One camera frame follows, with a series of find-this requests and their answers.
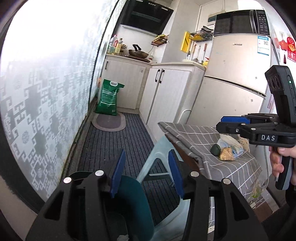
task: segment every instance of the oval rug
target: oval rug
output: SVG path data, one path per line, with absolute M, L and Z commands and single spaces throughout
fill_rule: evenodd
M 91 122 L 102 131 L 121 131 L 126 127 L 126 117 L 120 112 L 116 116 L 95 114 Z

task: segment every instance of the green bag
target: green bag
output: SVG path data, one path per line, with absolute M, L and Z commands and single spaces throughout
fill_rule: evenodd
M 119 84 L 110 80 L 104 80 L 101 91 L 101 98 L 96 106 L 95 113 L 105 115 L 117 115 L 117 92 L 119 91 L 119 88 L 123 87 L 123 84 Z

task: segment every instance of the hand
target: hand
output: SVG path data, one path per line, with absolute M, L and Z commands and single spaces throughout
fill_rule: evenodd
M 290 156 L 294 158 L 294 169 L 291 177 L 291 184 L 296 185 L 296 146 L 292 148 L 278 147 L 278 152 L 273 150 L 273 147 L 269 147 L 270 151 L 270 162 L 272 167 L 272 174 L 278 177 L 280 173 L 284 171 L 284 166 L 281 164 L 281 156 Z

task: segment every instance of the plastic stool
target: plastic stool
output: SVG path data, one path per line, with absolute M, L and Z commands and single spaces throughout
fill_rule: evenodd
M 157 180 L 170 176 L 173 180 L 170 167 L 168 164 L 168 153 L 174 149 L 179 160 L 183 161 L 173 144 L 163 136 L 154 146 L 149 154 L 142 170 L 140 171 L 137 181 L 142 182 L 145 180 Z M 150 174 L 150 170 L 153 169 L 157 163 L 156 159 L 159 158 L 166 168 L 166 173 Z M 188 216 L 190 200 L 180 199 L 178 207 L 170 213 L 164 220 L 155 226 L 155 232 L 150 241 L 179 241 L 182 239 L 186 220 Z

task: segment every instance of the gray tablecloth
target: gray tablecloth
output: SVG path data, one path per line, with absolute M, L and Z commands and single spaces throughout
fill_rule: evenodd
M 204 176 L 216 181 L 227 177 L 246 199 L 249 197 L 253 184 L 262 171 L 256 159 L 249 152 L 245 151 L 234 161 L 220 161 L 210 153 L 212 145 L 220 138 L 215 127 L 170 122 L 159 122 L 158 125 L 170 140 L 198 162 L 200 172 Z M 211 200 L 211 210 L 213 208 L 214 203 Z M 210 224 L 213 220 L 214 216 L 211 212 Z

